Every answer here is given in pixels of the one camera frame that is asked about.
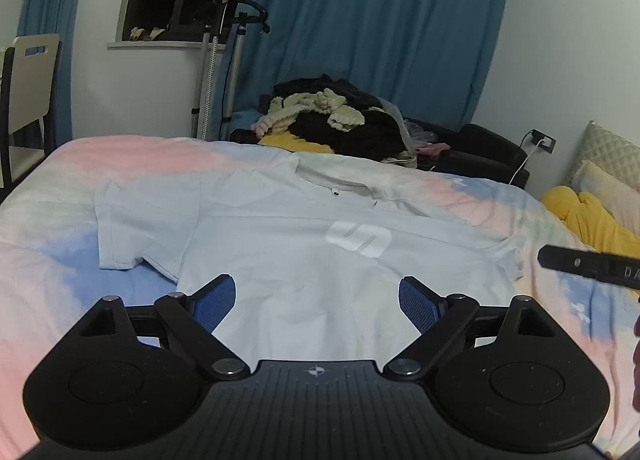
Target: chair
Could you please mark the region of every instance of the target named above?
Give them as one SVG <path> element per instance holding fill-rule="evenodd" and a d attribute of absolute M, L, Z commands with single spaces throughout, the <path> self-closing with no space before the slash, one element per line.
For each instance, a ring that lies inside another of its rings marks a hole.
<path fill-rule="evenodd" d="M 409 120 L 436 133 L 438 142 L 451 147 L 443 151 L 436 161 L 419 155 L 418 169 L 509 183 L 527 158 L 526 152 L 517 144 L 478 125 L 468 124 L 456 132 L 424 121 Z M 524 189 L 527 180 L 529 172 L 523 168 L 511 183 Z"/>
<path fill-rule="evenodd" d="M 57 34 L 19 36 L 4 53 L 0 81 L 0 200 L 53 150 L 51 89 L 60 46 Z M 10 135 L 39 121 L 43 150 L 10 144 Z"/>

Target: white s logo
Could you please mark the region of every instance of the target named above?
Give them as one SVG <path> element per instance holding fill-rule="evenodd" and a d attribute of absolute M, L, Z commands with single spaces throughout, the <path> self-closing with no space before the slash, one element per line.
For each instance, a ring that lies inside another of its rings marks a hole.
<path fill-rule="evenodd" d="M 378 258 L 389 247 L 392 239 L 389 229 L 366 224 L 353 230 L 354 227 L 355 222 L 336 222 L 329 227 L 326 241 L 348 251 L 357 251 L 367 258 Z"/>

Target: window sill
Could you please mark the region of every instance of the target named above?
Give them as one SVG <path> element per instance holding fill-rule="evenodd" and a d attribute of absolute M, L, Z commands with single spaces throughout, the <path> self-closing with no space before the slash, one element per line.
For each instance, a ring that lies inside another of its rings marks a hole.
<path fill-rule="evenodd" d="M 200 42 L 110 42 L 107 49 L 199 49 L 201 46 Z M 218 44 L 218 50 L 225 49 L 225 45 Z"/>

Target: blue curtain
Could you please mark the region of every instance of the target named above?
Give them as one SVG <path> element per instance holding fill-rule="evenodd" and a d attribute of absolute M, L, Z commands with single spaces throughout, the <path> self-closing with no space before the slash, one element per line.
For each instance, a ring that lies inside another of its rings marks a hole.
<path fill-rule="evenodd" d="M 453 129 L 474 113 L 505 3 L 257 1 L 270 12 L 271 34 L 250 26 L 234 110 L 256 108 L 277 82 L 327 73 L 388 99 L 405 117 Z"/>
<path fill-rule="evenodd" d="M 18 36 L 58 33 L 62 41 L 53 89 L 56 143 L 71 140 L 71 52 L 78 0 L 24 0 Z"/>

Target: bedspread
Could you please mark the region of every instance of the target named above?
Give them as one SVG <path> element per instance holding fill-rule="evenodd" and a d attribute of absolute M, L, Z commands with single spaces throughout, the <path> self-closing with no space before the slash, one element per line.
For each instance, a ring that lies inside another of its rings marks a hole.
<path fill-rule="evenodd" d="M 117 294 L 126 305 L 146 305 L 175 290 L 144 263 L 130 271 L 98 268 L 97 184 L 159 173 L 261 169 L 284 155 L 276 148 L 192 139 L 96 137 L 58 149 L 18 186 L 0 206 L 0 459 L 17 458 L 36 443 L 22 408 L 23 383 L 97 299 Z M 524 277 L 513 295 L 534 296 L 606 377 L 611 406 L 596 445 L 615 456 L 630 448 L 640 428 L 632 409 L 638 294 L 542 269 L 536 257 L 544 244 L 587 247 L 522 190 L 417 170 L 408 177 L 432 206 L 504 237 L 526 237 Z M 508 305 L 510 299 L 503 301 Z"/>

